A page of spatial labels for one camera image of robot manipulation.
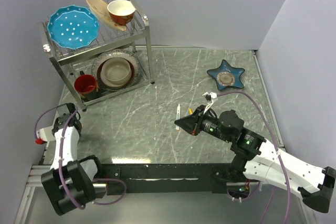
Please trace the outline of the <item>white marker with red end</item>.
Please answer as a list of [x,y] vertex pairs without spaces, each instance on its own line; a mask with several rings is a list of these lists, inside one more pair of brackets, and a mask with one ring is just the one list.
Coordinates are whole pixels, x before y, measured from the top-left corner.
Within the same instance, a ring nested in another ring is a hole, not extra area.
[[[175,119],[176,121],[180,119],[180,112],[181,112],[181,104],[178,103],[177,108],[176,108],[176,119]],[[178,125],[175,124],[175,129],[176,129],[177,131],[179,131],[179,130],[180,130],[180,127],[179,127]]]

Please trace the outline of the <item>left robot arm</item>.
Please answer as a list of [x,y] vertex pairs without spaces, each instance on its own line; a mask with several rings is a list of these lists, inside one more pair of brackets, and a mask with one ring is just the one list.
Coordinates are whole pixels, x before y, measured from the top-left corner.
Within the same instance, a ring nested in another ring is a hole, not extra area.
[[54,211],[61,216],[76,208],[84,209],[87,203],[96,199],[93,183],[103,179],[104,169],[94,155],[78,159],[82,124],[76,106],[65,103],[55,109],[58,117],[54,124],[35,130],[35,142],[56,143],[52,165],[42,174],[41,183]]

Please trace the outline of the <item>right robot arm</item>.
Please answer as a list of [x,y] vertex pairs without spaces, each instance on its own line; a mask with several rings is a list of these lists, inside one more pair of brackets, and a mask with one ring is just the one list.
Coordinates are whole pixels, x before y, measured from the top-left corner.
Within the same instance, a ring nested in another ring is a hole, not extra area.
[[335,169],[310,165],[281,149],[261,135],[244,127],[234,110],[217,116],[200,105],[193,114],[175,120],[186,133],[205,132],[230,143],[235,153],[229,168],[216,176],[228,182],[258,180],[289,190],[311,209],[326,214],[335,186]]

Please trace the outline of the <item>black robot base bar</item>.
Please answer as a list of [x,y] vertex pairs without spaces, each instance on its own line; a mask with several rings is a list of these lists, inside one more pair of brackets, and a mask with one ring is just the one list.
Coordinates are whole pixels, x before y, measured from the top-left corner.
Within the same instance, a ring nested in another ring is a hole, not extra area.
[[227,184],[246,183],[229,163],[103,164],[94,183],[105,183],[108,195],[137,193],[227,193]]

